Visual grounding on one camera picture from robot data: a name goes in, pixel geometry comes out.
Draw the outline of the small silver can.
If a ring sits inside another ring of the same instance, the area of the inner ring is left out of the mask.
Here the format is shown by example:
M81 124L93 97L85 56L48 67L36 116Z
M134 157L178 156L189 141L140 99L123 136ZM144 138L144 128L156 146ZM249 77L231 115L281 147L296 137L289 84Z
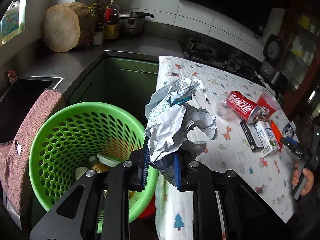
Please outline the small silver can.
M289 122L287 125L283 128L282 135L283 137L290 137L293 138L296 133L296 125L294 122Z

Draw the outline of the white milk carton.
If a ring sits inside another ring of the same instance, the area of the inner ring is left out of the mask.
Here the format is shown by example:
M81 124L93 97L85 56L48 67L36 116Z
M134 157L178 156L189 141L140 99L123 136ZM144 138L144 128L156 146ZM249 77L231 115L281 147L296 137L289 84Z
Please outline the white milk carton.
M265 157L276 153L280 147L269 123L265 121L258 121L255 123L254 127L263 145L263 149L261 150L262 156Z

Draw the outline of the black cigarette box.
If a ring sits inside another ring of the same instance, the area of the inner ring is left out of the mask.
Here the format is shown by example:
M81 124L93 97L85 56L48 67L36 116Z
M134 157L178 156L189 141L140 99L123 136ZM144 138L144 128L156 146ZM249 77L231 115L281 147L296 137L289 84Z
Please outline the black cigarette box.
M263 143L260 140L255 126L253 124L248 124L245 120L240 121L240 126L242 127L252 152L262 150L264 148Z

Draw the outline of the red paper cup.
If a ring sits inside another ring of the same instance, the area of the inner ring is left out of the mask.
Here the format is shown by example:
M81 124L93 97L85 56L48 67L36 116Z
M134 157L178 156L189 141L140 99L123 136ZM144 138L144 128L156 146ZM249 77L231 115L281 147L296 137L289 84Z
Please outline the red paper cup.
M257 105L260 106L260 121L267 121L277 110L281 109L276 98L266 89L262 89L261 96L257 100Z

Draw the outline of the white paper bag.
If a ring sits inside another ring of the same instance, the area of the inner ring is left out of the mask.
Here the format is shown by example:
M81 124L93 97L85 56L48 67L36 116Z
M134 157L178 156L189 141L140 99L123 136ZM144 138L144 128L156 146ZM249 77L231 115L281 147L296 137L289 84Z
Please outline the white paper bag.
M187 138L188 132L198 128L210 140L218 137L216 118L206 109L188 103L199 90L206 91L198 78L178 79L156 91L145 107L148 123L144 133L150 138L150 164L174 186L172 154L179 153L182 168L182 150L189 152L193 158L204 152L200 145Z

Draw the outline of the red cola can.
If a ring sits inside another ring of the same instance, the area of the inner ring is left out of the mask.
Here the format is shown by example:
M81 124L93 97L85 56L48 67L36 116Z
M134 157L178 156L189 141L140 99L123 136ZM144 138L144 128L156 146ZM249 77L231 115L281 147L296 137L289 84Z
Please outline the red cola can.
M248 124L255 123L259 118L260 106L246 98L239 91L231 91L227 96L226 103Z

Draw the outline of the green plastic trash basket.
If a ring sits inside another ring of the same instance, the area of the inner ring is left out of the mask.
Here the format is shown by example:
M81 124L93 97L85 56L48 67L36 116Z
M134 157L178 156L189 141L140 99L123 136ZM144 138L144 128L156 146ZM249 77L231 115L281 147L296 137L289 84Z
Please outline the green plastic trash basket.
M103 102L70 105L47 119L29 155L29 178L42 207L50 208L75 183L75 171L103 155L122 163L142 148L143 125L127 111Z

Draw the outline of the kitchen sink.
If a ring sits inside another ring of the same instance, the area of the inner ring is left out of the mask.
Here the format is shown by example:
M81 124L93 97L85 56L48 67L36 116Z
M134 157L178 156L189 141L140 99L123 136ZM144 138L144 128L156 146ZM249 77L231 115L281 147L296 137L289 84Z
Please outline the kitchen sink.
M33 104L47 88L56 88L61 77L25 76L1 95L1 143L12 141Z

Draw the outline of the printed white tablecloth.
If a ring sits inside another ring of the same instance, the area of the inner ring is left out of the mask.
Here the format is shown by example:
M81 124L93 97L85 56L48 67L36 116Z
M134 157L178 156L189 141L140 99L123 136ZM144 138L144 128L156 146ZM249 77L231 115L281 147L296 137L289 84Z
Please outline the printed white tablecloth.
M263 87L242 77L173 56L159 57L159 70L156 90L178 79L196 77L201 80L207 92L206 101L202 91L188 103L196 108L206 109L216 117L219 132L217 139L209 140L204 133L195 128L188 133L188 139L203 147L196 160L211 170L222 172L231 169L237 172L252 189L273 210L272 218L258 209L245 215L257 222L257 226L244 229L245 239L259 239L266 233L276 233L277 227L284 227L294 214L291 196L291 179L295 156L284 147L281 151L263 157L261 152L252 152L240 126L241 119L233 112L227 120L216 113L216 103L221 102L231 91L239 91L246 98L256 102ZM179 192L159 174L156 185L156 230L159 239L193 238L193 194Z

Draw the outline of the wooden shelf cabinet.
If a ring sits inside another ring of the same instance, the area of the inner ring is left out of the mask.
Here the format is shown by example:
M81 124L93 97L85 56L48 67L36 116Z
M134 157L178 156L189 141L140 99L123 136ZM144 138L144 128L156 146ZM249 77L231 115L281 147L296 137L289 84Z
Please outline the wooden shelf cabinet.
M286 115L310 95L319 69L319 7L312 0L287 0L278 37L284 54L277 69L287 79L281 92Z

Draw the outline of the green cabinet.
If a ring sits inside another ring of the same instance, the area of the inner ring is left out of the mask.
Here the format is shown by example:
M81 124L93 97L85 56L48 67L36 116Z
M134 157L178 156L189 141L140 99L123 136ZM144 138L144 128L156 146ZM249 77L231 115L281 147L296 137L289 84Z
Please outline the green cabinet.
M106 58L97 64L67 98L67 104L104 102L117 106L146 126L145 106L156 90L158 63Z

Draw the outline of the black rice cooker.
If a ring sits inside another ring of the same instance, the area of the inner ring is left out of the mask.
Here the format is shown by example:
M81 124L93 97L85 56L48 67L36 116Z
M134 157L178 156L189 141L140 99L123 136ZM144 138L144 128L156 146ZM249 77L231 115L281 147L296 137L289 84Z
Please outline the black rice cooker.
M263 48L264 60L260 72L267 81L275 86L285 86L288 83L288 79L278 69L283 54L282 40L277 35L271 34Z

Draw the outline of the gas stove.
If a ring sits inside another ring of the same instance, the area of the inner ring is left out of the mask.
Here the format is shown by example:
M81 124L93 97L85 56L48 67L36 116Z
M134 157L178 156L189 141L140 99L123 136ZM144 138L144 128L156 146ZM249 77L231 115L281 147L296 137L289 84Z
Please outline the gas stove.
M211 67L224 70L228 73L243 77L253 83L260 83L257 77L261 62L251 55L224 42L218 42L215 46L197 42L192 38L179 42L185 59L206 64Z

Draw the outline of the pink towel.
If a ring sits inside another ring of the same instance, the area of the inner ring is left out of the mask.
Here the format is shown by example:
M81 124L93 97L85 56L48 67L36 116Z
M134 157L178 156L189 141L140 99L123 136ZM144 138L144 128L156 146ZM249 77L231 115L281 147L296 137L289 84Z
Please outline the pink towel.
M42 124L64 107L65 101L60 91L44 90L23 120L14 139L1 143L1 186L20 216L27 212L32 194L28 161L33 139Z

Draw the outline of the steel pressure cooker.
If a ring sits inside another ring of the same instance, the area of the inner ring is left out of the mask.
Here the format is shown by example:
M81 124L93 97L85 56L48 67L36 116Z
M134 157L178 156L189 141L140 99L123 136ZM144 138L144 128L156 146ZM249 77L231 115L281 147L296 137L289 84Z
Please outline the steel pressure cooker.
M124 12L119 15L119 22L121 30L137 34L144 28L145 18L154 19L154 15L147 12Z

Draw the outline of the dark sauce bottle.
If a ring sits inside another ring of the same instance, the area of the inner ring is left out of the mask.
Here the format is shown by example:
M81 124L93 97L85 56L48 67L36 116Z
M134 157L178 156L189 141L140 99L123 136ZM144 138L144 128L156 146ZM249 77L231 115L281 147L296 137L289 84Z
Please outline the dark sauce bottle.
M99 46L103 44L103 25L99 16L98 3L92 4L92 14L94 18L93 44Z

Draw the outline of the round wooden chopping block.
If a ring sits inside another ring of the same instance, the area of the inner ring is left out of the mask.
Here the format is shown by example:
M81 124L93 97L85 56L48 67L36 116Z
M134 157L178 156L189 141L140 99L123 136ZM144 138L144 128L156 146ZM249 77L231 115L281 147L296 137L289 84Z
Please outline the round wooden chopping block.
M80 2L64 3L47 9L41 21L41 37L55 53L65 53L88 45L93 37L94 17Z

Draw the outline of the detergent jug on windowsill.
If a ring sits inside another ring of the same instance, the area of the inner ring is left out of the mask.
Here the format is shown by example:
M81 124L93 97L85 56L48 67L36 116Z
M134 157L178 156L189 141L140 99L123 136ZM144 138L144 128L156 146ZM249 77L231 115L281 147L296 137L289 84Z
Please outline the detergent jug on windowsill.
M1 20L1 42L5 44L19 33L19 2L12 2Z

